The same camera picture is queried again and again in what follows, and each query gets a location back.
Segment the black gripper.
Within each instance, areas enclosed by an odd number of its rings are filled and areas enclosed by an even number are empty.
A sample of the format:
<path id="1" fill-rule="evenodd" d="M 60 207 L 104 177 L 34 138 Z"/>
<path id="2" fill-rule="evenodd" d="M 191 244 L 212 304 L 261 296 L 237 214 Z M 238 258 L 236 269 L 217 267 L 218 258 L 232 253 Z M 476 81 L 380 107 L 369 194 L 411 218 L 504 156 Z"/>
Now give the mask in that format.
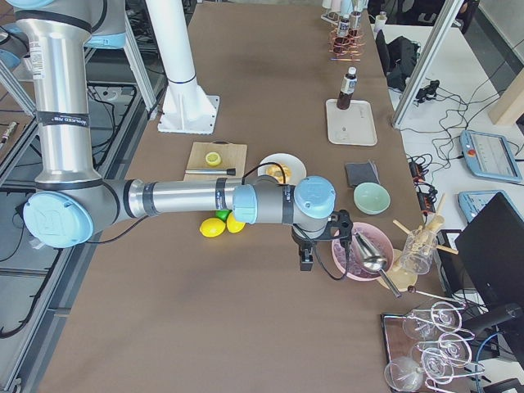
<path id="1" fill-rule="evenodd" d="M 300 271 L 310 272 L 314 265 L 314 248 L 317 242 L 312 240 L 297 225 L 292 226 L 291 237 L 299 247 Z"/>

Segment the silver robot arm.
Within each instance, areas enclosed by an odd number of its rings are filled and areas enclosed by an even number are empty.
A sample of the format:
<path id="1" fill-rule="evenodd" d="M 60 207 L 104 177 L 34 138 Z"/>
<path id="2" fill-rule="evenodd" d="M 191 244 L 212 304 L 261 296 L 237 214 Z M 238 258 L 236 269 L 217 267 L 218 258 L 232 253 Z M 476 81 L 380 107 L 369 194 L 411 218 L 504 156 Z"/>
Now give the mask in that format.
<path id="1" fill-rule="evenodd" d="M 339 231 L 346 215 L 325 178 L 296 185 L 267 175 L 145 183 L 105 180 L 93 166 L 86 47 L 122 48 L 127 18 L 121 1 L 15 1 L 17 26 L 29 40 L 42 172 L 25 203 L 27 229 L 41 242 L 67 248 L 112 224 L 163 213 L 231 210 L 242 223 L 284 224 L 299 247 L 300 267 L 312 266 L 319 241 Z"/>

